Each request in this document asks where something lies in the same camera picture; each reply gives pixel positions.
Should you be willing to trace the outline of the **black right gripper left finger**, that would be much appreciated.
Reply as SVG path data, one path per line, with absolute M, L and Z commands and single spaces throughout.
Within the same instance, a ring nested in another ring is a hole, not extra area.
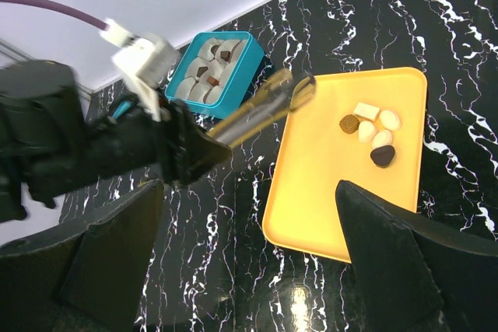
M 1 247 L 3 331 L 131 331 L 163 209 L 150 180 Z

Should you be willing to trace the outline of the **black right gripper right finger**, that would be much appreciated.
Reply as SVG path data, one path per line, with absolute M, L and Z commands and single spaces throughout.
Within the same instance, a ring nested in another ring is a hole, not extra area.
M 372 331 L 495 331 L 497 243 L 342 180 L 342 231 Z

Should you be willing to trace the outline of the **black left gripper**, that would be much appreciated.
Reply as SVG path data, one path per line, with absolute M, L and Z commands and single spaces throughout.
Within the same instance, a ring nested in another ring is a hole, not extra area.
M 119 118 L 117 105 L 132 106 Z M 89 123 L 89 143 L 77 166 L 77 187 L 82 188 L 156 164 L 166 184 L 187 186 L 232 156 L 230 147 L 209 137 L 180 100 L 161 100 L 160 122 L 139 105 L 135 94 L 121 96 L 109 110 Z

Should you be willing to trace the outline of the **metal tongs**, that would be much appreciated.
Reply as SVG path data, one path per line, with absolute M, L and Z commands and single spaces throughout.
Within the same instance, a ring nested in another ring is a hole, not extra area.
M 270 124 L 299 110 L 317 90 L 315 77 L 307 72 L 294 76 L 283 68 L 270 76 L 254 96 L 208 132 L 216 141 L 235 148 Z

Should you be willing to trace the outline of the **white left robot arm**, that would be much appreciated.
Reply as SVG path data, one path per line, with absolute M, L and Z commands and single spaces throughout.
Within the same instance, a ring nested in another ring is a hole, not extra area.
M 134 93 L 85 121 L 75 73 L 30 60 L 1 70 L 1 220 L 24 220 L 21 188 L 47 208 L 57 196 L 156 164 L 187 186 L 228 160 L 231 149 L 198 126 L 186 104 L 160 97 L 155 121 Z

